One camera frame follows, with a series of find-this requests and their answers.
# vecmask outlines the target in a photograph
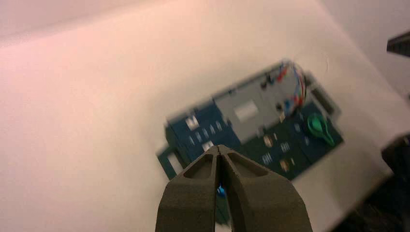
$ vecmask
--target black object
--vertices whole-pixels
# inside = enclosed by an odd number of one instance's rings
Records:
[[[357,207],[334,232],[410,232],[410,134],[382,150],[394,176]]]
[[[410,57],[410,31],[389,39],[387,42],[387,51]]]
[[[233,231],[312,231],[305,204],[288,179],[223,145],[208,149],[167,184],[155,231],[215,231],[220,184]]]

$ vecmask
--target gray panel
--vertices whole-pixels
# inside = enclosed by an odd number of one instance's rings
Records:
[[[241,122],[235,113],[235,109],[249,101],[254,102],[258,108],[258,113]],[[237,89],[234,93],[215,100],[215,103],[222,112],[224,120],[231,122],[232,129],[242,143],[253,137],[259,127],[268,127],[279,121],[276,109],[262,98],[259,81]]]

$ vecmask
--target white surface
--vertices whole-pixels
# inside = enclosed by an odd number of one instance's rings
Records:
[[[146,2],[148,0],[0,0],[0,41]]]
[[[410,30],[408,0],[320,0],[403,97],[410,94],[410,58],[387,53],[387,41]]]
[[[294,181],[328,230],[386,175],[406,104],[313,0],[174,0],[0,49],[0,231],[154,231],[166,116],[282,58],[342,110],[345,144]]]

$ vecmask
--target electronic component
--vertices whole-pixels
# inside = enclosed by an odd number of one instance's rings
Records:
[[[158,159],[169,179],[176,176],[167,158],[171,152],[185,168],[212,145],[225,145],[292,180],[343,141],[331,122],[339,108],[310,74],[290,61],[189,112],[170,120],[165,129],[169,148]],[[217,194],[219,223],[229,218],[224,204]]]

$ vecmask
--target white label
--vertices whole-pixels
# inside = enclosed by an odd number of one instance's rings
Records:
[[[259,112],[258,108],[252,100],[236,107],[234,111],[240,122],[244,122],[249,118],[254,117]]]
[[[283,153],[286,153],[291,149],[291,147],[289,146],[289,143],[281,143],[280,148],[282,149]]]
[[[269,152],[262,156],[262,161],[264,162],[265,165],[268,165],[272,162],[272,157],[270,156]]]
[[[198,128],[198,126],[199,126],[198,120],[196,120],[195,116],[188,117],[185,120],[185,122],[187,123],[187,126],[191,131]]]
[[[214,143],[213,143],[212,141],[208,141],[208,142],[202,144],[202,148],[204,149],[204,151],[207,151],[207,150],[210,149],[213,145],[214,145]]]

